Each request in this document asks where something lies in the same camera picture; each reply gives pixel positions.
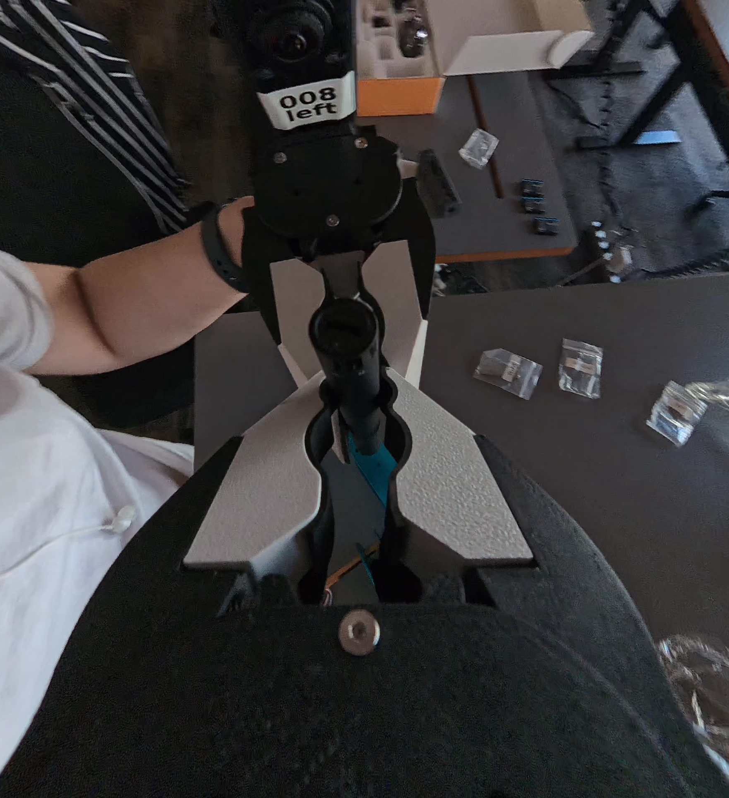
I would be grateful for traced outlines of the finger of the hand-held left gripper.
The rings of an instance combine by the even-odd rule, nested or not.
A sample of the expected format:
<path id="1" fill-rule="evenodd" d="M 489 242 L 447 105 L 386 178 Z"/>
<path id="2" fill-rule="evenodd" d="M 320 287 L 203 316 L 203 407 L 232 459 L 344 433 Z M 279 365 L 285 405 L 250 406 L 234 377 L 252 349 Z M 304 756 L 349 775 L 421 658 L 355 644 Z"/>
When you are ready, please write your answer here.
<path id="1" fill-rule="evenodd" d="M 379 245 L 361 268 L 364 288 L 384 321 L 381 352 L 410 384 L 419 384 L 428 333 L 408 245 Z"/>
<path id="2" fill-rule="evenodd" d="M 298 259 L 270 265 L 280 342 L 278 351 L 298 388 L 321 371 L 310 340 L 310 320 L 323 304 L 323 275 Z"/>

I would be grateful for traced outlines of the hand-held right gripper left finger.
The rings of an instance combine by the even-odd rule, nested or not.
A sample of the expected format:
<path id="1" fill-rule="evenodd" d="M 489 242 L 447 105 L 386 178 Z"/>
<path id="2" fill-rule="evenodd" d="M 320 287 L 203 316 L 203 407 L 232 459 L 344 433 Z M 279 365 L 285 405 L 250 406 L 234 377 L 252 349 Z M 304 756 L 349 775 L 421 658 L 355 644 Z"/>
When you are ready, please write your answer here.
<path id="1" fill-rule="evenodd" d="M 330 486 L 321 463 L 332 409 L 317 374 L 250 427 L 183 560 L 184 566 L 280 575 L 303 602 L 320 602 L 333 544 Z"/>

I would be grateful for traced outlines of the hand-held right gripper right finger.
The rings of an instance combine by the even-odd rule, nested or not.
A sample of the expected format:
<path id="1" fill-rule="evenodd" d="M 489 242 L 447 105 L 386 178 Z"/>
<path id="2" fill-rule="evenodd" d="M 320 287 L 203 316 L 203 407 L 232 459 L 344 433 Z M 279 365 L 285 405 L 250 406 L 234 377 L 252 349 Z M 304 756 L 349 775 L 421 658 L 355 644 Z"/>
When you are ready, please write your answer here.
<path id="1" fill-rule="evenodd" d="M 382 602 L 417 602 L 438 577 L 482 568 L 529 566 L 534 555 L 476 434 L 383 368 L 379 394 L 388 478 L 377 555 Z"/>

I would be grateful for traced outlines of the blue hobby robot arm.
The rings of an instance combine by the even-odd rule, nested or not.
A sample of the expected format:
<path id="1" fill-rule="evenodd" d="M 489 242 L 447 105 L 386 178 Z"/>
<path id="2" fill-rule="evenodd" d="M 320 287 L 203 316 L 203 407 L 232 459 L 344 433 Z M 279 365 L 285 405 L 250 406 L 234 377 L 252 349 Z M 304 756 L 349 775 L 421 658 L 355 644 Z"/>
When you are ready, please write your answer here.
<path id="1" fill-rule="evenodd" d="M 348 464 L 333 453 L 322 462 L 335 525 L 324 606 L 379 602 L 373 567 L 385 529 L 389 477 L 396 462 L 384 445 L 373 456 L 361 455 L 353 445 L 349 453 Z"/>

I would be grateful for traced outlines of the black screwdriver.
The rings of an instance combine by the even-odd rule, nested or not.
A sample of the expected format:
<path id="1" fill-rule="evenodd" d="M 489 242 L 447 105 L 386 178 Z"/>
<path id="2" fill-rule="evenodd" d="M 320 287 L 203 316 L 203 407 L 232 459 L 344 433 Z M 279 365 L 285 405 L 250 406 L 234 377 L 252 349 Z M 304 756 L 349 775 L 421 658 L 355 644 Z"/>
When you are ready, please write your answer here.
<path id="1" fill-rule="evenodd" d="M 357 451 L 375 455 L 383 441 L 377 315 L 358 298 L 332 298 L 312 315 L 309 335 Z"/>

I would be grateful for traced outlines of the person's left forearm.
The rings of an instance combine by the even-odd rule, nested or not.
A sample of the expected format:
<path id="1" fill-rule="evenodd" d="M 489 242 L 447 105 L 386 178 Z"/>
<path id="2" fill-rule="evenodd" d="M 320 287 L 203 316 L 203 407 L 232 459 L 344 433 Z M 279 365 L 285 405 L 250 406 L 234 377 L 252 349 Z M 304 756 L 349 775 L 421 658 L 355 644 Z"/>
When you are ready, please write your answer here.
<path id="1" fill-rule="evenodd" d="M 102 374 L 165 354 L 245 296 L 212 267 L 199 224 L 80 268 L 26 265 L 52 315 L 35 375 Z"/>

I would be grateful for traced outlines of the dark grey desk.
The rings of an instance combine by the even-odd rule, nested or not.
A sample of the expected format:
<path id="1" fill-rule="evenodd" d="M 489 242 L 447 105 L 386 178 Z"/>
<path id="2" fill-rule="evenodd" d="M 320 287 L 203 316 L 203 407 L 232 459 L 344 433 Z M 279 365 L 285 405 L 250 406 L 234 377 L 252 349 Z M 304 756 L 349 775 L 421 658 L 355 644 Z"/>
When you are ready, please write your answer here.
<path id="1" fill-rule="evenodd" d="M 197 343 L 196 436 L 215 435 L 197 470 L 193 513 L 171 569 L 193 598 L 227 594 L 235 570 L 184 566 L 246 431 L 287 394 L 286 365 L 254 314 L 226 315 Z M 559 390 L 562 340 L 600 346 L 601 397 Z M 542 365 L 529 400 L 473 378 L 482 352 Z M 718 410 L 681 448 L 645 424 L 669 379 L 729 370 L 729 276 L 514 291 L 431 302 L 420 390 L 466 424 L 534 555 L 529 566 L 480 568 L 485 587 L 543 599 L 542 556 L 566 592 L 553 621 L 588 625 L 627 589 L 654 638 L 707 633 L 729 645 L 729 428 Z"/>

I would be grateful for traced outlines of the person's left hand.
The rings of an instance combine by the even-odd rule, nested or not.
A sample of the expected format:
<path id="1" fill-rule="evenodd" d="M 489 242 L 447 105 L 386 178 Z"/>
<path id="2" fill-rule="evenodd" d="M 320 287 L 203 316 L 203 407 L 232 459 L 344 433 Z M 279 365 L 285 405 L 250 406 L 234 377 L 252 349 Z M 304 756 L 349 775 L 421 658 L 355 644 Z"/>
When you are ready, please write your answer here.
<path id="1" fill-rule="evenodd" d="M 241 263 L 241 246 L 245 230 L 243 213 L 254 205 L 255 198 L 252 195 L 244 195 L 222 205 L 217 214 L 220 238 L 230 258 L 238 265 Z"/>

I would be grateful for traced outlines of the black wristband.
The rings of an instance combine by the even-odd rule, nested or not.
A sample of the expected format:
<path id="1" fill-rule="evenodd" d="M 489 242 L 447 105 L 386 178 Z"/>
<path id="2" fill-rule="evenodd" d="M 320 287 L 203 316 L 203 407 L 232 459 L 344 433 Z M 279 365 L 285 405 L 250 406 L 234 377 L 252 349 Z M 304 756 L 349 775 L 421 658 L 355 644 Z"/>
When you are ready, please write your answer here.
<path id="1" fill-rule="evenodd" d="M 248 295 L 251 291 L 246 273 L 227 248 L 219 226 L 221 210 L 230 205 L 231 202 L 212 204 L 203 215 L 199 225 L 202 249 L 212 270 L 222 282 L 239 294 Z"/>

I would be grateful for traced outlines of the small clear plastic bag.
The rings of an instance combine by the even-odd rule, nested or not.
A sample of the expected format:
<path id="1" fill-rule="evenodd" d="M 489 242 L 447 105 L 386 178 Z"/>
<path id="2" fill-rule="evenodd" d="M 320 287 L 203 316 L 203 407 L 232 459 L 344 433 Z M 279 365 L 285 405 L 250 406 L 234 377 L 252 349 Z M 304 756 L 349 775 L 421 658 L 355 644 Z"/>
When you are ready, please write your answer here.
<path id="1" fill-rule="evenodd" d="M 708 409 L 708 403 L 674 381 L 666 383 L 646 426 L 676 448 L 683 447 Z"/>
<path id="2" fill-rule="evenodd" d="M 476 128 L 459 149 L 461 160 L 479 171 L 486 168 L 499 145 L 499 139 L 489 131 Z"/>
<path id="3" fill-rule="evenodd" d="M 482 352 L 473 378 L 527 401 L 541 374 L 541 364 L 499 348 Z"/>
<path id="4" fill-rule="evenodd" d="M 559 360 L 559 390 L 597 400 L 601 397 L 600 346 L 564 338 Z"/>

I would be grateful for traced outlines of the grey table with orange edge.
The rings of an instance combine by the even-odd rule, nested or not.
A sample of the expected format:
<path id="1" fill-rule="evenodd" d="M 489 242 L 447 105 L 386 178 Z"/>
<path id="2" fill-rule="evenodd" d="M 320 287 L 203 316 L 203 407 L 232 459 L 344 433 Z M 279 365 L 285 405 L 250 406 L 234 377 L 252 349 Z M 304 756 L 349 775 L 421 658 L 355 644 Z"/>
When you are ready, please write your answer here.
<path id="1" fill-rule="evenodd" d="M 433 149 L 462 200 L 461 210 L 432 221 L 437 261 L 535 258 L 569 254 L 577 234 L 543 125 L 531 81 L 525 73 L 452 76 L 447 79 L 435 114 L 360 117 L 384 138 L 399 145 L 402 155 L 416 160 Z M 459 155 L 477 128 L 499 144 L 489 165 L 479 170 Z M 534 216 L 521 209 L 522 180 L 543 183 L 542 216 L 559 221 L 554 235 L 536 234 Z"/>

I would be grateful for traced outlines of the white earphone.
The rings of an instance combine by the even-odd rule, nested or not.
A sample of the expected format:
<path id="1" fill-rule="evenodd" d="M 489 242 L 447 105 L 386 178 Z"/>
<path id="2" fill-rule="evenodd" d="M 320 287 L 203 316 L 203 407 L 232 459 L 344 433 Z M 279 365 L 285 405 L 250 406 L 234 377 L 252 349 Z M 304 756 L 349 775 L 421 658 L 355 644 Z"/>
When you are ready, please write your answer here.
<path id="1" fill-rule="evenodd" d="M 0 582 L 4 581 L 5 579 L 9 578 L 13 574 L 20 571 L 20 569 L 30 564 L 38 556 L 40 556 L 44 552 L 47 552 L 51 547 L 54 547 L 56 544 L 68 542 L 74 539 L 80 539 L 85 536 L 91 536 L 95 534 L 108 535 L 110 537 L 116 537 L 125 534 L 129 529 L 131 529 L 133 523 L 137 519 L 137 516 L 138 512 L 136 507 L 132 505 L 126 505 L 124 507 L 121 507 L 115 513 L 115 515 L 109 521 L 109 523 L 102 524 L 100 526 L 84 527 L 72 532 L 61 534 L 56 538 L 53 538 L 41 544 L 40 546 L 32 550 L 30 553 L 28 553 L 24 558 L 18 560 L 11 567 L 3 571 L 0 571 Z"/>

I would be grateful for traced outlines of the white shirt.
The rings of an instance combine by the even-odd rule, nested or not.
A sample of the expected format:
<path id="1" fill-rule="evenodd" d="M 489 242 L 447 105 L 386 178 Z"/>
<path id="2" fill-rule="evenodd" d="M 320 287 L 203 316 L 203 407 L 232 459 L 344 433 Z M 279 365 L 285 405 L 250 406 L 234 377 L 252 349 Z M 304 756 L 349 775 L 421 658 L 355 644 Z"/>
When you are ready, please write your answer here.
<path id="1" fill-rule="evenodd" d="M 0 582 L 0 772 L 91 595 L 194 466 L 193 446 L 95 428 L 27 374 L 51 337 L 40 284 L 0 252 L 0 571 L 126 505 L 138 516 L 125 534 L 56 544 Z"/>

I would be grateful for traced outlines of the power strip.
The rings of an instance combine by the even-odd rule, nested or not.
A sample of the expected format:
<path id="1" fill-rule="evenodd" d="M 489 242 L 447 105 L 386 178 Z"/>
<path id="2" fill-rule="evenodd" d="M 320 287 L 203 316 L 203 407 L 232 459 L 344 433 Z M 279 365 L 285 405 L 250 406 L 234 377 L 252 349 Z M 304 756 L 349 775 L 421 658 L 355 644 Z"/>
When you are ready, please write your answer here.
<path id="1" fill-rule="evenodd" d="M 582 243 L 588 255 L 586 276 L 593 282 L 620 284 L 629 278 L 632 248 L 622 234 L 595 220 L 589 222 Z"/>

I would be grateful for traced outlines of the striped dark cloth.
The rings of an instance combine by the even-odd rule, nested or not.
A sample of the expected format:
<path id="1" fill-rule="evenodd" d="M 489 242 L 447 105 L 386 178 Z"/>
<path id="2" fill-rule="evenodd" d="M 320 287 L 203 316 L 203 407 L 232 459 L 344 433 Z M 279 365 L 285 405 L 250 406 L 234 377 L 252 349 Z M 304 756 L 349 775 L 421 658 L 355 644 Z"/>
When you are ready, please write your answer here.
<path id="1" fill-rule="evenodd" d="M 130 61 L 72 2 L 0 2 L 0 57 L 120 172 L 161 233 L 187 225 L 188 182 Z"/>

